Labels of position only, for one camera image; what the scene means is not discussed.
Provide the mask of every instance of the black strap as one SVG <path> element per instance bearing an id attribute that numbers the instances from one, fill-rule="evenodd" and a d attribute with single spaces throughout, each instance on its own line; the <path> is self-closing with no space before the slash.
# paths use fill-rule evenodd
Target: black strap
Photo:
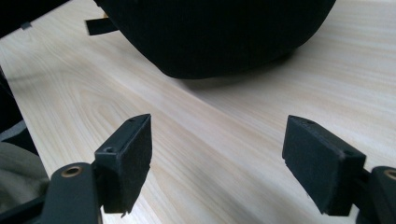
<path id="1" fill-rule="evenodd" d="M 109 18 L 85 21 L 85 23 L 89 35 L 102 35 L 119 30 Z"/>

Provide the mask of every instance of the wooden table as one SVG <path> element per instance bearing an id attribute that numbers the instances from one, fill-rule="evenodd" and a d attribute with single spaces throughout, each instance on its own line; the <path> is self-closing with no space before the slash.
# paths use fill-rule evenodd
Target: wooden table
<path id="1" fill-rule="evenodd" d="M 396 3 L 338 1 L 287 59 L 240 76 L 177 80 L 75 0 L 0 40 L 0 64 L 51 175 L 128 118 L 152 115 L 153 158 L 131 215 L 105 223 L 354 223 L 322 216 L 281 157 L 288 115 L 395 166 Z"/>

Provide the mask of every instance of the metal ring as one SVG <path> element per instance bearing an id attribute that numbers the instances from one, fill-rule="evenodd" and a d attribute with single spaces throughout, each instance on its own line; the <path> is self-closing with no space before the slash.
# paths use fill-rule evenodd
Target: metal ring
<path id="1" fill-rule="evenodd" d="M 62 176 L 63 177 L 73 177 L 76 175 L 81 174 L 82 172 L 82 167 L 81 166 L 71 166 L 69 168 L 67 168 L 66 170 L 62 171 Z"/>

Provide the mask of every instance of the gray fabric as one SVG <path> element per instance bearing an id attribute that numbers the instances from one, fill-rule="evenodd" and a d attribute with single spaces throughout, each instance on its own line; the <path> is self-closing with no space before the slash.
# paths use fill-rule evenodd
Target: gray fabric
<path id="1" fill-rule="evenodd" d="M 37 155 L 0 143 L 0 213 L 43 195 L 48 183 Z"/>
<path id="2" fill-rule="evenodd" d="M 18 135 L 25 129 L 26 129 L 26 124 L 24 120 L 21 120 L 20 122 L 9 128 L 8 130 L 5 130 L 2 133 L 0 133 L 0 142 L 3 142 L 4 140 L 11 138 L 15 135 Z"/>

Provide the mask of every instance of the wood grain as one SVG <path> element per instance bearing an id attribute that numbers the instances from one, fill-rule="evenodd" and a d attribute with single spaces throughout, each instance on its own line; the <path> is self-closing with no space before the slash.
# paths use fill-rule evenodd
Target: wood grain
<path id="1" fill-rule="evenodd" d="M 152 115 L 153 159 L 131 215 L 105 223 L 354 223 L 322 216 L 281 158 L 289 114 L 395 166 L 396 3 L 338 1 L 291 55 L 233 77 L 177 80 L 75 0 L 0 40 L 0 64 L 51 175 L 128 118 Z"/>

